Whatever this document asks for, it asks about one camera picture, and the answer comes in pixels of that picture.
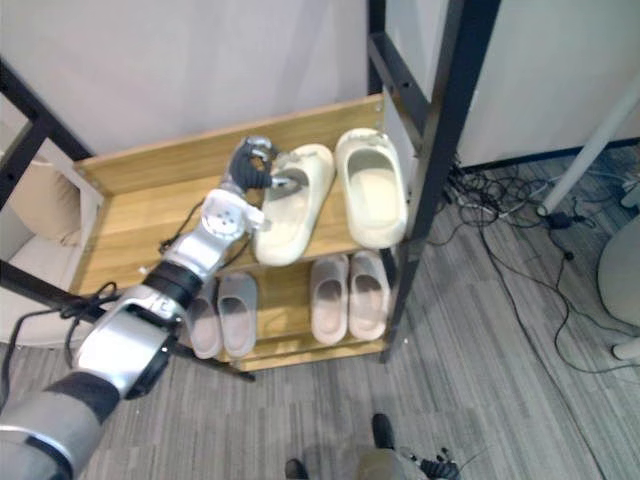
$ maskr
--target shoe rack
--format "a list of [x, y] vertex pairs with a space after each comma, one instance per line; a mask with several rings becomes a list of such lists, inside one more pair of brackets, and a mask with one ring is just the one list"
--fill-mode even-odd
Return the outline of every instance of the shoe rack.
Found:
[[[311, 243], [295, 265], [266, 269], [257, 265], [250, 253], [245, 253], [227, 271], [251, 272], [258, 281], [261, 295], [258, 343], [249, 356], [238, 362], [240, 368], [258, 370], [373, 352], [381, 352], [380, 361], [387, 361], [393, 345], [398, 343], [395, 339], [420, 264], [420, 254], [475, 98], [500, 0], [449, 2], [444, 12], [441, 54], [437, 62], [433, 59], [437, 68], [429, 99], [386, 33], [386, 3], [385, 0], [367, 1], [368, 90], [373, 95], [87, 160], [82, 159], [91, 153], [0, 58], [2, 95], [31, 120], [31, 126], [16, 139], [0, 168], [0, 205], [4, 205], [33, 158], [34, 145], [39, 145], [44, 137], [50, 138], [106, 198], [76, 271], [72, 290], [92, 293], [107, 280], [116, 280], [121, 287], [134, 285], [143, 279], [145, 269], [159, 260], [158, 242], [169, 238], [191, 207], [218, 184], [229, 154], [241, 137], [252, 133], [266, 135], [284, 150], [305, 143], [321, 143], [333, 148], [346, 130], [382, 127], [383, 101], [378, 92], [384, 87], [388, 105], [393, 105], [391, 108], [398, 114], [397, 121], [390, 115], [389, 129], [395, 130], [397, 126], [404, 131], [415, 156], [415, 169], [409, 179], [411, 196], [405, 239], [393, 254], [385, 251], [386, 267], [394, 282], [390, 282], [391, 312], [384, 338], [358, 342], [347, 337], [334, 347], [326, 347], [316, 343], [310, 333], [311, 261], [359, 248], [346, 229], [339, 185], [334, 184]], [[64, 308], [76, 300], [69, 292], [4, 261], [0, 260], [0, 267], [0, 283], [10, 290], [56, 308]], [[88, 316], [96, 318], [95, 312]], [[192, 358], [190, 349], [180, 350], [183, 350], [182, 356]], [[223, 364], [222, 369], [225, 368], [229, 370], [227, 373], [238, 374], [229, 364]], [[253, 379], [246, 373], [240, 376]]]
[[[84, 251], [72, 291], [87, 294], [104, 282], [119, 287], [140, 283], [145, 269], [159, 260], [158, 244], [169, 238], [191, 207], [219, 183], [219, 177], [240, 139], [266, 135], [283, 150], [307, 143], [333, 149], [346, 130], [380, 128], [382, 96], [320, 107], [249, 125], [241, 125], [174, 142], [94, 157], [76, 164], [106, 197], [99, 220]], [[250, 192], [253, 203], [260, 201]], [[194, 215], [187, 230], [199, 220]], [[235, 249], [241, 247], [239, 241]], [[337, 345], [317, 342], [311, 334], [309, 275], [312, 261], [334, 253], [352, 253], [361, 247], [347, 228], [342, 187], [337, 178], [326, 198], [311, 241], [303, 256], [287, 267], [265, 267], [251, 248], [218, 276], [234, 271], [250, 273], [258, 284], [257, 342], [245, 357], [233, 362], [245, 371], [280, 367], [331, 358], [381, 352], [385, 339], [362, 341], [349, 334]]]

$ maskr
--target gray carpet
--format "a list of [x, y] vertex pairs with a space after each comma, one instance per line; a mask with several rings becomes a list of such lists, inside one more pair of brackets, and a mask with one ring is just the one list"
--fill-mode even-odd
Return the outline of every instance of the gray carpet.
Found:
[[[569, 160], [520, 166], [517, 174], [548, 178]], [[624, 172], [637, 163], [637, 151], [625, 148], [604, 154], [597, 168]], [[574, 194], [598, 199], [616, 183], [588, 175]], [[571, 205], [567, 199], [562, 207]], [[603, 311], [595, 271], [605, 242], [633, 214], [615, 201], [581, 201], [579, 208], [595, 225], [556, 234], [576, 257], [561, 288], [579, 309], [619, 326]], [[433, 240], [458, 223], [457, 209], [445, 208]], [[486, 236], [515, 268], [555, 279], [560, 254], [544, 230], [498, 222]], [[320, 362], [259, 372], [257, 383], [246, 384], [175, 359], [152, 394], [121, 405], [83, 478], [280, 479], [285, 461], [298, 456], [312, 479], [347, 480], [359, 452], [372, 445], [369, 422], [378, 411], [390, 416], [397, 443], [418, 454], [433, 457], [441, 446], [460, 462], [478, 454], [465, 466], [465, 480], [598, 479], [577, 427], [606, 478], [640, 478], [639, 369], [569, 369], [553, 349], [562, 303], [526, 279], [505, 279], [577, 426], [518, 327], [477, 230], [462, 227], [446, 246], [426, 248], [388, 364], [376, 356]], [[619, 364], [608, 348], [623, 338], [574, 315], [560, 346], [584, 368], [605, 368]], [[10, 402], [65, 371], [60, 352], [21, 349]]]

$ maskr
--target cushion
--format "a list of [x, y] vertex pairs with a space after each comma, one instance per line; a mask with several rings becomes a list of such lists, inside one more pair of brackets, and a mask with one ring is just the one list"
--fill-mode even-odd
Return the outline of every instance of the cushion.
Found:
[[80, 190], [36, 156], [9, 198], [11, 208], [36, 235], [62, 245], [80, 239]]

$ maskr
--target slide sandal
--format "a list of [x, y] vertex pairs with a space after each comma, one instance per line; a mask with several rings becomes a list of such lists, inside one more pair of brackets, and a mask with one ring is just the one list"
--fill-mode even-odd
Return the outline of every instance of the slide sandal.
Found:
[[279, 157], [272, 174], [294, 178], [299, 186], [266, 191], [262, 211], [271, 228], [256, 233], [254, 251], [258, 262], [283, 266], [307, 248], [335, 175], [333, 155], [324, 145], [303, 145]]
[[338, 343], [347, 333], [346, 255], [324, 257], [311, 267], [311, 333], [326, 345]]
[[212, 304], [215, 283], [214, 278], [202, 287], [187, 310], [187, 330], [198, 358], [212, 358], [222, 350], [220, 318]]
[[389, 137], [371, 128], [349, 130], [338, 140], [335, 159], [353, 239], [367, 248], [400, 242], [407, 201], [398, 153]]
[[389, 282], [382, 260], [374, 252], [358, 252], [351, 258], [349, 331], [361, 340], [380, 338], [389, 314]]
[[246, 273], [227, 275], [218, 290], [218, 314], [224, 348], [231, 357], [244, 357], [256, 344], [256, 281]]

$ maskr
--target black shoe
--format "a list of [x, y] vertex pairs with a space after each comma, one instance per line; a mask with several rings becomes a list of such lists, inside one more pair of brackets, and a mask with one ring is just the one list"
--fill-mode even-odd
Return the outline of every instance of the black shoe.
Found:
[[389, 417], [384, 413], [376, 413], [371, 419], [371, 429], [373, 430], [373, 442], [376, 448], [395, 448], [393, 439], [393, 428]]
[[284, 467], [284, 474], [287, 478], [297, 480], [309, 480], [309, 474], [304, 465], [297, 458], [292, 458]]

